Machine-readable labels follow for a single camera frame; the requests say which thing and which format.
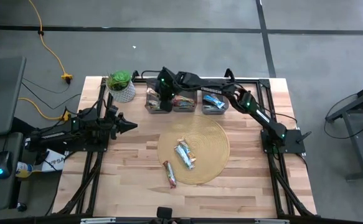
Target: green plant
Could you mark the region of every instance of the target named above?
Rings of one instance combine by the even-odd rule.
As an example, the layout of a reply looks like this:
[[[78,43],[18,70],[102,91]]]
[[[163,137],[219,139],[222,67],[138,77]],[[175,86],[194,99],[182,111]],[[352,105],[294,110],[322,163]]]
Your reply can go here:
[[[129,85],[130,80],[131,75],[129,71],[117,71],[109,74],[108,79],[106,79],[106,85],[111,90],[120,91]]]

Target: woven mat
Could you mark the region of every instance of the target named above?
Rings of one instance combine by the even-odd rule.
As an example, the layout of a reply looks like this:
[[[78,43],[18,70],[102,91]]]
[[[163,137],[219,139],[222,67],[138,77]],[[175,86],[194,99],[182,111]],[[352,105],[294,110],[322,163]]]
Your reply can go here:
[[[174,150],[177,139],[185,138],[191,152],[196,156],[195,167],[188,170]],[[163,132],[158,142],[161,164],[171,163],[178,182],[203,184],[217,177],[230,156],[230,143],[223,128],[205,116],[180,118]]]

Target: wooden table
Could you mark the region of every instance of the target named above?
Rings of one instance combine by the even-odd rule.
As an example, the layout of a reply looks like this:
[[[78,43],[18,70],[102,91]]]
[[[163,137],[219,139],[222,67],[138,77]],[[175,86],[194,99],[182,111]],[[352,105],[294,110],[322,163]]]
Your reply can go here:
[[[79,109],[94,104],[100,82],[101,77],[86,77]],[[293,116],[286,80],[271,78],[270,83],[276,112]],[[95,217],[155,217],[158,206],[173,208],[174,217],[276,217],[268,160],[262,153],[259,135],[262,127],[250,115],[230,107],[224,115],[210,116],[224,128],[229,138],[227,166],[208,183],[187,185],[178,182],[176,189],[170,189],[156,153],[158,139],[172,120],[193,113],[149,114],[144,107],[146,85],[135,86],[136,96],[132,102],[114,102],[125,118],[138,123],[138,127],[109,142],[98,183]],[[244,87],[257,97],[253,85]],[[201,102],[194,114],[202,114]],[[287,128],[295,127],[292,119],[277,116],[277,120]],[[80,186],[86,154],[78,152],[66,160],[53,212],[63,208]],[[303,161],[294,154],[286,154],[285,161],[291,188],[308,210],[316,213]],[[280,195],[287,212],[282,187]]]

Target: computer mouse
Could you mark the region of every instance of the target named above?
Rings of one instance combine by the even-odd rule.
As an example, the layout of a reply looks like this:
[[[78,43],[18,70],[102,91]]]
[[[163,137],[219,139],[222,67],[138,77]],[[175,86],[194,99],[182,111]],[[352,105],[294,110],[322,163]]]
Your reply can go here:
[[[0,179],[8,178],[12,173],[11,152],[0,152]]]

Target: floor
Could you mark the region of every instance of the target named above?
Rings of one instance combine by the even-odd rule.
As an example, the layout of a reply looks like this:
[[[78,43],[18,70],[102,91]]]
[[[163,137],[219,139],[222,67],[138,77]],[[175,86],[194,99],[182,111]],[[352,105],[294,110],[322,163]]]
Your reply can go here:
[[[363,31],[356,31],[363,30],[363,0],[34,3],[45,26],[118,27],[119,31],[45,32],[46,44],[75,77],[64,94],[29,85],[52,106],[80,93],[85,76],[106,75],[114,70],[142,71],[167,66],[175,72],[185,70],[213,77],[222,76],[226,68],[231,68],[239,77],[286,78],[298,126],[313,132],[305,145],[318,214],[363,221],[363,180],[344,180],[345,175],[359,171],[350,140],[332,139],[323,131],[328,109],[363,88]],[[259,13],[257,3],[263,8]],[[37,26],[38,20],[28,1],[0,0],[0,24]],[[150,29],[161,27],[177,29]],[[300,34],[275,34],[279,29],[299,30]],[[307,30],[320,30],[322,35],[301,35]],[[341,33],[355,35],[331,35]],[[67,87],[60,79],[62,72],[56,59],[43,48],[36,31],[0,30],[0,57],[18,55],[27,58],[24,76],[29,80],[54,91]],[[20,96],[36,100],[25,89]],[[62,113],[63,107],[50,110],[36,102],[49,116]],[[67,106],[75,110],[77,104],[75,98]],[[18,103],[16,116],[40,128],[52,124],[23,101]],[[347,135],[341,122],[328,128],[336,136]],[[24,182],[21,199],[29,209],[24,213],[3,210],[0,218],[44,215],[58,179],[59,174],[48,174]]]

